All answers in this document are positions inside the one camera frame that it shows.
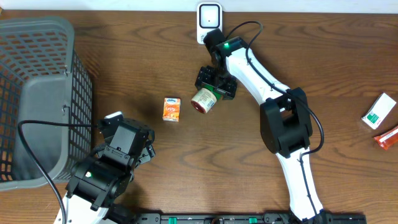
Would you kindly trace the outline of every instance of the white wall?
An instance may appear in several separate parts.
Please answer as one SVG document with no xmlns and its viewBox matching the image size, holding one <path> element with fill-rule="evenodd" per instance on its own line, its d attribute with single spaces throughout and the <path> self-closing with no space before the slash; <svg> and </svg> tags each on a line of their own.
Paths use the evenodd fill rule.
<svg viewBox="0 0 398 224">
<path fill-rule="evenodd" d="M 195 11 L 198 0 L 0 0 L 3 9 Z M 227 12 L 398 13 L 398 0 L 219 0 Z"/>
</svg>

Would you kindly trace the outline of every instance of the wooden table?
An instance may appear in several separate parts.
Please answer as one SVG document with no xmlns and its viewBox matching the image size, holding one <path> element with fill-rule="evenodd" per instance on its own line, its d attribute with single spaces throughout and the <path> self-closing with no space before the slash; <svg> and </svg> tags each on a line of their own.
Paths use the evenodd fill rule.
<svg viewBox="0 0 398 224">
<path fill-rule="evenodd" d="M 0 18 L 48 15 L 75 27 L 75 49 L 95 85 L 95 118 L 121 110 L 156 131 L 156 157 L 135 171 L 119 203 L 164 213 L 289 208 L 249 92 L 239 84 L 233 101 L 206 115 L 190 105 L 199 68 L 211 63 L 196 42 L 194 12 L 4 11 Z M 281 82 L 302 87 L 323 124 L 325 146 L 311 156 L 323 206 L 364 213 L 368 223 L 396 223 L 398 145 L 385 151 L 373 136 L 398 123 L 398 106 L 377 130 L 360 117 L 382 92 L 398 100 L 398 16 L 226 12 L 224 30 L 248 20 L 264 24 L 252 46 L 256 57 Z M 249 41 L 256 32 L 248 25 L 236 35 Z M 162 121 L 165 96 L 182 99 L 179 123 Z M 316 146 L 314 122 L 313 129 Z M 95 133 L 97 143 L 101 138 Z M 64 194 L 65 184 L 58 187 Z M 52 223 L 59 209 L 48 186 L 1 192 L 0 201 L 1 223 Z"/>
</svg>

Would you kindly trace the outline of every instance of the plastic crate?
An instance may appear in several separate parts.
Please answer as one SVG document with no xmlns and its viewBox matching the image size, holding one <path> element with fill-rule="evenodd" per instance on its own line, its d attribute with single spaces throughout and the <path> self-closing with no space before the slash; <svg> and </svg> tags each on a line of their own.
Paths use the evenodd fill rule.
<svg viewBox="0 0 398 224">
<path fill-rule="evenodd" d="M 59 17 L 0 21 L 0 190 L 47 183 L 17 133 L 25 119 L 90 124 L 92 83 Z M 91 149 L 90 128 L 25 124 L 29 146 L 54 182 Z"/>
</svg>

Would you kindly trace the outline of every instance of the can label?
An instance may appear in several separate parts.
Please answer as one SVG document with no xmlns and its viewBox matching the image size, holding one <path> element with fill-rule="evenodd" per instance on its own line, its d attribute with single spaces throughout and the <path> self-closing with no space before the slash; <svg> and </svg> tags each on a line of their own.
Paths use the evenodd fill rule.
<svg viewBox="0 0 398 224">
<path fill-rule="evenodd" d="M 202 88 L 192 98 L 192 101 L 198 103 L 207 113 L 217 102 L 217 98 L 210 90 Z"/>
</svg>

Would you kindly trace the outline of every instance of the red wrapper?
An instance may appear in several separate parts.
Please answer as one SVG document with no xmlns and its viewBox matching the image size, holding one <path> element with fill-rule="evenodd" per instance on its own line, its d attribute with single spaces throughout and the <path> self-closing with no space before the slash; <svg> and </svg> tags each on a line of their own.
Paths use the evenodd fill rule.
<svg viewBox="0 0 398 224">
<path fill-rule="evenodd" d="M 387 150 L 394 143 L 398 142 L 398 126 L 380 136 L 374 137 L 374 140 L 376 140 L 384 150 Z"/>
</svg>

